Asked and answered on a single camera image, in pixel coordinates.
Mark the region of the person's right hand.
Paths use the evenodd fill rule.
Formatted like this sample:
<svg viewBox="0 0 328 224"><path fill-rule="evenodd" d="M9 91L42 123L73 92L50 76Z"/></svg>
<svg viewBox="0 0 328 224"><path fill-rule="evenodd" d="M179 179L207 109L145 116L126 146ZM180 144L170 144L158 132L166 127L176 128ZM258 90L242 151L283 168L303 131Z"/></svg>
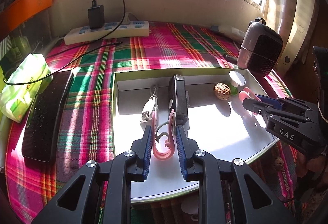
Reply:
<svg viewBox="0 0 328 224"><path fill-rule="evenodd" d="M308 160L302 153L297 153L296 158L296 175L298 177L304 177L308 171L323 172L319 186L327 185L327 157L319 156Z"/></svg>

